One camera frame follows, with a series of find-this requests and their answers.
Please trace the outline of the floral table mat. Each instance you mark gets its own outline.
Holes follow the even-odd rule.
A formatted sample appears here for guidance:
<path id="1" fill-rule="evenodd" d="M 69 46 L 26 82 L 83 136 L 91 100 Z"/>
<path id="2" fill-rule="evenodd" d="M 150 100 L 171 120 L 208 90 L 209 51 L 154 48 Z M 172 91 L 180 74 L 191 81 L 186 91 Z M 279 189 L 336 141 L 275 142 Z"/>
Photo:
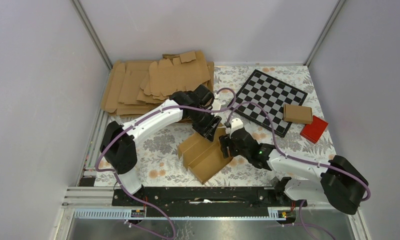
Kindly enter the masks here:
<path id="1" fill-rule="evenodd" d="M 214 89 L 221 90 L 225 102 L 232 99 L 253 73 L 253 66 L 218 66 L 214 69 Z M 259 71 L 277 78 L 307 93 L 304 105 L 312 108 L 315 116 L 322 118 L 315 87 L 306 66 L 260 66 Z M 326 130 L 317 143 L 300 135 L 303 125 L 292 124 L 285 137 L 277 138 L 277 145 L 286 153 L 308 156 L 321 160 L 336 155 L 331 135 Z M 171 124 L 147 138 L 137 148 L 136 172 L 146 187 L 199 187 L 198 179 L 183 166 L 178 158 L 177 147 L 194 133 L 189 123 Z M 221 171 L 205 183 L 207 187 L 269 186 L 274 177 L 284 173 L 253 167 L 244 158 L 237 156 Z"/>

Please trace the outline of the folded small cardboard box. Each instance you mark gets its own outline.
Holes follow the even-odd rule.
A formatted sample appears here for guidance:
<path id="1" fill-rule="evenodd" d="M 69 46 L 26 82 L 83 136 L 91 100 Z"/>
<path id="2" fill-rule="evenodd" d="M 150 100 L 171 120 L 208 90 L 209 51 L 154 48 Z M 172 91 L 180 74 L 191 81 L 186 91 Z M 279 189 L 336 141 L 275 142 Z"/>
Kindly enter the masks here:
<path id="1" fill-rule="evenodd" d="M 283 106 L 283 120 L 296 124 L 311 124 L 313 122 L 313 109 L 308 106 L 285 104 Z"/>

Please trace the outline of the red box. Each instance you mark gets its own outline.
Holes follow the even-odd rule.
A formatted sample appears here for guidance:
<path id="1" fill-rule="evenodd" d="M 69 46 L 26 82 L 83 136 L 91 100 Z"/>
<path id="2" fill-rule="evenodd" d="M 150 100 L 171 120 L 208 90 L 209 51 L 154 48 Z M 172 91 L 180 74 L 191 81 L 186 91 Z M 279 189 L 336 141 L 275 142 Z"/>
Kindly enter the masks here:
<path id="1" fill-rule="evenodd" d="M 316 115 L 313 115 L 312 123 L 306 124 L 301 130 L 300 135 L 311 143 L 316 144 L 323 135 L 328 125 L 328 122 L 317 117 Z"/>

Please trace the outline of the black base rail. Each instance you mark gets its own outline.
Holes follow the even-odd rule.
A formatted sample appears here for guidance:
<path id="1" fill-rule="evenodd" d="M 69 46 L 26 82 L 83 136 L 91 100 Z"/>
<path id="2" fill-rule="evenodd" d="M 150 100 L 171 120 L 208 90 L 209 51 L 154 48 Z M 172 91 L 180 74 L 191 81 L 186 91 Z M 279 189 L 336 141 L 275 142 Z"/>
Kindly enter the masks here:
<path id="1" fill-rule="evenodd" d="M 166 209 L 187 206 L 216 206 L 217 209 L 271 208 L 286 215 L 301 205 L 273 187 L 142 187 L 132 196 L 122 189 L 113 191 L 112 206 L 153 208 L 165 215 Z"/>

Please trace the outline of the stack of cardboard blanks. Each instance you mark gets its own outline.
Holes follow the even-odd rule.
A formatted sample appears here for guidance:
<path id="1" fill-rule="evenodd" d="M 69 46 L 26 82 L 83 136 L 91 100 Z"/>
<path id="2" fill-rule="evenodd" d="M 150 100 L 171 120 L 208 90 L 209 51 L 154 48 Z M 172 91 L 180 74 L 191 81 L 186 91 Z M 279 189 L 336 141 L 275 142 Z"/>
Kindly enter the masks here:
<path id="1" fill-rule="evenodd" d="M 214 90 L 214 67 L 200 50 L 163 54 L 160 60 L 118 60 L 112 66 L 100 108 L 110 116 L 137 117 L 177 91 L 199 85 Z"/>

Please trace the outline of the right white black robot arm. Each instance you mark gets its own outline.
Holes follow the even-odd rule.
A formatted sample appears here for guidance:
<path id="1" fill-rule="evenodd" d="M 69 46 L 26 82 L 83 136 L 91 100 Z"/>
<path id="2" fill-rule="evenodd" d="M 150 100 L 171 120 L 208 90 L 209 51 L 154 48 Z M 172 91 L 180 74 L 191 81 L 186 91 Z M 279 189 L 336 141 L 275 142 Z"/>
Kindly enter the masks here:
<path id="1" fill-rule="evenodd" d="M 345 158 L 318 162 L 282 152 L 276 145 L 259 143 L 244 128 L 219 137 L 224 158 L 242 156 L 258 169 L 291 173 L 273 184 L 275 201 L 287 206 L 292 201 L 310 200 L 330 204 L 336 210 L 356 214 L 368 181 Z"/>

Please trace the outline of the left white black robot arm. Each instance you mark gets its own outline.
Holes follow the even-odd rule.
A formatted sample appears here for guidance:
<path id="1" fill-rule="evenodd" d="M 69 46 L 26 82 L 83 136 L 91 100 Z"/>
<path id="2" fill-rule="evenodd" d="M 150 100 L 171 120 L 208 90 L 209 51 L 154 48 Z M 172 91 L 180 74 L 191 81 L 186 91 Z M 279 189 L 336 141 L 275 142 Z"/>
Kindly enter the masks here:
<path id="1" fill-rule="evenodd" d="M 132 206 L 143 200 L 142 183 L 136 171 L 137 147 L 149 136 L 164 127 L 188 119 L 192 128 L 204 139 L 213 141 L 221 118 L 224 102 L 204 85 L 193 91 L 174 92 L 155 109 L 126 124 L 112 121 L 106 127 L 95 168 L 99 172 L 100 161 L 105 159 L 110 171 L 116 174 L 124 192 L 124 199 Z"/>

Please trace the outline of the black white checkerboard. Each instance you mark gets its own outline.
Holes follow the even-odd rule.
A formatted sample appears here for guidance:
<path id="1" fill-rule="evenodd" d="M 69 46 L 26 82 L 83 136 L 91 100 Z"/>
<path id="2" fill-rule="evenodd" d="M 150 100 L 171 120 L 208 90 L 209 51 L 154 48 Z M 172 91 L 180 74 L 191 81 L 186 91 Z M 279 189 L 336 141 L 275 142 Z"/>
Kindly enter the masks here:
<path id="1" fill-rule="evenodd" d="M 272 123 L 252 104 L 241 105 L 235 112 L 269 131 L 273 126 L 275 134 L 284 138 L 292 125 L 283 120 L 284 105 L 301 106 L 307 96 L 305 91 L 255 69 L 236 93 L 234 105 L 256 103 L 268 113 Z"/>

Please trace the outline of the brown cardboard box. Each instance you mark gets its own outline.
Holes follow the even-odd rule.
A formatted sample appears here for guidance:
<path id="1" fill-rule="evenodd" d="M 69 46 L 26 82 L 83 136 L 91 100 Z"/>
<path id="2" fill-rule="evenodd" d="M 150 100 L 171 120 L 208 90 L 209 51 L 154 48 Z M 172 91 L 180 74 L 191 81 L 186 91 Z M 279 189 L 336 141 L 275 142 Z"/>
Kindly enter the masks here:
<path id="1" fill-rule="evenodd" d="M 195 132 L 177 147 L 177 155 L 182 160 L 183 167 L 190 171 L 202 185 L 233 159 L 231 156 L 225 158 L 221 151 L 219 137 L 225 134 L 226 128 L 220 124 L 213 141 Z"/>

